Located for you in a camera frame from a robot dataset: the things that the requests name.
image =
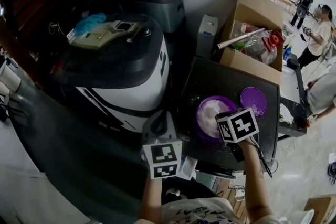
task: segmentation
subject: white t-shirt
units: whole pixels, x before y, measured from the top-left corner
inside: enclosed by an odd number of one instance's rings
[[[311,52],[311,54],[319,56],[322,54],[324,46],[327,44],[329,38],[331,35],[331,22],[324,22],[320,25],[319,29],[317,29],[316,33],[314,33],[314,36],[320,36],[323,38],[324,43],[323,45],[318,44],[315,40],[310,38],[308,49]]]
[[[228,200],[204,198],[179,200],[162,206],[162,224],[242,224]],[[255,224],[280,224],[275,216],[264,216]],[[140,219],[136,224],[153,224]]]
[[[336,64],[308,90],[308,103],[314,114],[320,114],[336,105]]]

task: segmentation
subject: blue cloth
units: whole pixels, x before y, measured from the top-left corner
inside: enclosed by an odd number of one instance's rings
[[[84,20],[79,21],[75,26],[76,35],[82,35],[97,25],[105,22],[106,16],[104,13],[92,14]]]

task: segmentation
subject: cardboard flap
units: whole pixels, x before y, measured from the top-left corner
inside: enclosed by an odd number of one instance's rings
[[[240,20],[240,16],[244,16],[243,22],[251,25],[266,26],[269,29],[283,27],[282,10],[272,0],[238,0],[235,19]]]
[[[281,84],[281,73],[279,71],[239,51],[225,48],[220,62],[223,66],[239,69],[277,85]]]

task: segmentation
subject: red object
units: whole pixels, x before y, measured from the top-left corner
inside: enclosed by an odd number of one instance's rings
[[[267,39],[263,37],[262,41],[266,49],[270,52],[272,51],[272,47],[278,47],[280,43],[284,43],[284,39],[279,31],[274,31]]]

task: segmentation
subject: white cup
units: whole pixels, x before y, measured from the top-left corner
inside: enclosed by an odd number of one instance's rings
[[[4,62],[0,67],[0,81],[11,91],[16,92],[20,86],[21,78],[6,65],[6,62]]]

